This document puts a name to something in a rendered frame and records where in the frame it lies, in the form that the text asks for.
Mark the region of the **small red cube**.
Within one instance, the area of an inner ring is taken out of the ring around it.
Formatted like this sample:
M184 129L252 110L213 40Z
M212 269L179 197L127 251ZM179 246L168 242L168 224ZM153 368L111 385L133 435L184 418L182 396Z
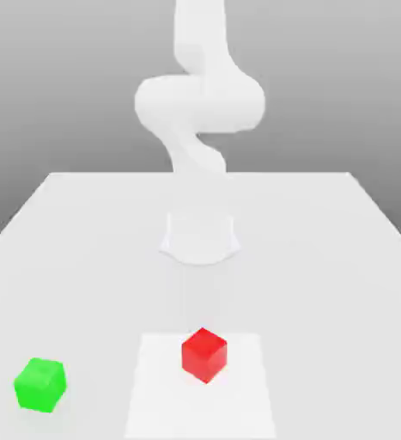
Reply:
M203 383L209 383L228 361L228 342L204 327L181 345L181 366Z

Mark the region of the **small green cube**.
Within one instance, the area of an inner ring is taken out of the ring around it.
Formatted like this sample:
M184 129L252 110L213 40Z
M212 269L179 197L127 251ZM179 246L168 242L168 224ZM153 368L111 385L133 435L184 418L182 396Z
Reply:
M14 380L14 388L20 407L52 413L67 388L64 365L32 357Z

